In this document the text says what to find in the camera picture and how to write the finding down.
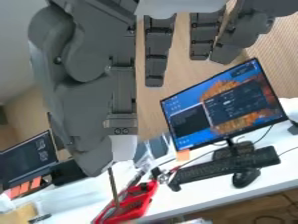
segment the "black keyboard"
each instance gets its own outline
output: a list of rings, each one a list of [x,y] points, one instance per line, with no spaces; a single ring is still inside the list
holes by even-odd
[[[169,182],[169,187],[173,191],[179,191],[181,184],[243,172],[247,168],[262,168],[279,163],[280,160],[275,149],[272,146],[268,146],[251,153],[181,168]]]

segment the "desk surface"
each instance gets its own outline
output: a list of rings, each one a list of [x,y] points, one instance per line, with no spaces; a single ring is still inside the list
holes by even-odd
[[[283,104],[284,110],[287,114],[294,114],[292,108],[288,105],[288,103]],[[290,126],[290,121],[275,124],[266,137],[256,143],[255,148],[272,145],[278,154],[280,154],[288,149],[298,147],[298,136],[292,136],[287,132],[287,128]],[[246,134],[244,138],[240,138],[239,141],[258,140],[267,129],[268,127]],[[217,148],[219,147],[206,146],[193,150],[190,157],[195,158],[203,153],[214,151]],[[153,197],[146,215],[138,219],[137,222],[142,223],[151,222],[158,219],[166,219],[173,216],[207,210],[213,207],[223,206],[298,187],[298,163],[295,158],[298,158],[298,149],[282,155],[282,163],[279,165],[263,168],[260,170],[262,175],[243,189],[235,189],[232,187],[231,175],[183,184],[181,185],[182,190],[179,192],[173,192],[167,186],[161,185]],[[210,159],[211,153],[194,162],[202,163],[210,161]],[[173,168],[179,164],[181,163],[171,161],[161,168]],[[70,223],[72,221],[73,223],[89,223],[95,215],[98,215],[107,202],[107,200],[102,200],[87,206],[57,213],[50,219],[44,220],[44,224]]]

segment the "monitor screen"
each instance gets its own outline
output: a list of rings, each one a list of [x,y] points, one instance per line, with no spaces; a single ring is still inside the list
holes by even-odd
[[[25,142],[0,153],[2,179],[8,185],[25,182],[26,177],[33,179],[44,174],[44,170],[57,163],[56,150],[50,132],[46,131]]]
[[[161,101],[177,150],[194,149],[287,119],[256,59]]]

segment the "gray robot arm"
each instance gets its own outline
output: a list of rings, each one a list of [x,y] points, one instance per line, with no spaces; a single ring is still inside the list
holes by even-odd
[[[93,3],[50,2],[28,33],[50,126],[89,176],[137,145],[134,9]]]
[[[49,0],[34,15],[32,67],[49,123],[89,176],[135,151],[134,14],[143,16],[145,84],[159,87],[175,12],[190,12],[190,59],[227,64],[270,32],[275,17],[298,10],[296,0],[238,0],[221,29],[226,1]]]

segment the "monitor stand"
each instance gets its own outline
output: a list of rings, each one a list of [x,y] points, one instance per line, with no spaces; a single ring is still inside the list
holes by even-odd
[[[227,146],[213,153],[213,161],[254,151],[254,144],[250,141],[234,143],[231,139],[226,139],[226,143]]]
[[[298,135],[298,122],[291,120],[292,126],[287,129],[291,135]]]

